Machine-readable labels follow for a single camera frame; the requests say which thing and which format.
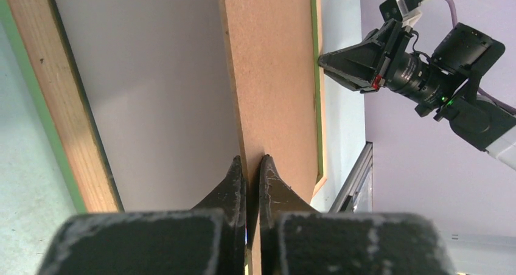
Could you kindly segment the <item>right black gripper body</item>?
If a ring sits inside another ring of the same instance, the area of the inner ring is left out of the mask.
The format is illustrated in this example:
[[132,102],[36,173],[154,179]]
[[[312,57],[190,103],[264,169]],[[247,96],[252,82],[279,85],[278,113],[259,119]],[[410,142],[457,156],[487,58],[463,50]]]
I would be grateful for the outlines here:
[[458,23],[431,55],[413,49],[407,52],[417,31],[396,20],[382,25],[386,46],[374,85],[385,87],[417,104],[424,117],[463,98],[475,103],[482,77],[505,53],[505,45],[463,23]]

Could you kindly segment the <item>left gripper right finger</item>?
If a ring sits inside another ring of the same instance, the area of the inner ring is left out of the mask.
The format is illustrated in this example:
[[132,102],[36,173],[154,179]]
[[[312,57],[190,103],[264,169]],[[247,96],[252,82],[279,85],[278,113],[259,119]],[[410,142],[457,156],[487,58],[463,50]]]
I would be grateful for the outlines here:
[[455,274],[428,219],[409,213],[321,213],[281,178],[270,155],[259,170],[263,274]]

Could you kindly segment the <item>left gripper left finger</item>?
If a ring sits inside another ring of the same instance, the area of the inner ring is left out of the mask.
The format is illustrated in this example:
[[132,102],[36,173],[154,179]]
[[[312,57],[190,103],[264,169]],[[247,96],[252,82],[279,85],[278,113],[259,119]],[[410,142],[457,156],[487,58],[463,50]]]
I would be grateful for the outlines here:
[[76,215],[54,235],[39,274],[243,274],[246,181],[225,178],[183,211]]

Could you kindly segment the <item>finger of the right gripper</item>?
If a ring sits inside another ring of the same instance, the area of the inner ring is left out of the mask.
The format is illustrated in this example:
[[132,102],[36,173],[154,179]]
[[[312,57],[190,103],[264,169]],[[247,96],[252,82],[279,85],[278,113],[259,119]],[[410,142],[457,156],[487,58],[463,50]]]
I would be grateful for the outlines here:
[[374,29],[358,44],[319,56],[318,65],[326,76],[351,91],[376,91],[374,80],[385,60],[386,37],[384,29]]

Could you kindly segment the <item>wooden picture frame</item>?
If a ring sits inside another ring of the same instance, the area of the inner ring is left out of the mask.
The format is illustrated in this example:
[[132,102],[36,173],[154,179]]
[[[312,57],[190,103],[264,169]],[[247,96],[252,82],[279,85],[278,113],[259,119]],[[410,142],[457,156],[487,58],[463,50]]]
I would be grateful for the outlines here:
[[56,0],[6,1],[86,210],[125,210]]

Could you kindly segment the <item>brown backing board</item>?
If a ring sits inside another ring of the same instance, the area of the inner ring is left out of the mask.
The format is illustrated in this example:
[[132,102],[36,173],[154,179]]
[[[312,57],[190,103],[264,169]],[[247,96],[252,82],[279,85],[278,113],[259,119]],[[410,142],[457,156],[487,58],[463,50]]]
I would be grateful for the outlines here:
[[219,0],[247,180],[249,271],[262,272],[259,169],[271,155],[305,201],[318,177],[311,0]]

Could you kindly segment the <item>landscape photo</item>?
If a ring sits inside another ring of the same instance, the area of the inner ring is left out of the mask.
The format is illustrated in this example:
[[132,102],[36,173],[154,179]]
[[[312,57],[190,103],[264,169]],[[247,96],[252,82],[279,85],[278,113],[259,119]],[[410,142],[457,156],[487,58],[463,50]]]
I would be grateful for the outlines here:
[[239,152],[218,0],[56,0],[126,211],[188,209]]

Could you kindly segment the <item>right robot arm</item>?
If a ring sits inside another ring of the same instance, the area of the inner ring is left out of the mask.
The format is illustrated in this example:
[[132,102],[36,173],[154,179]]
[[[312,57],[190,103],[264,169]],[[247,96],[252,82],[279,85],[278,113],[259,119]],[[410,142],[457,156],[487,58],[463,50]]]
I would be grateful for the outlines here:
[[515,167],[515,110],[482,92],[482,77],[504,54],[503,43],[457,23],[431,55],[413,50],[418,33],[390,19],[363,41],[322,54],[318,65],[341,86],[362,94],[381,88],[415,102],[416,113],[446,119],[467,143]]

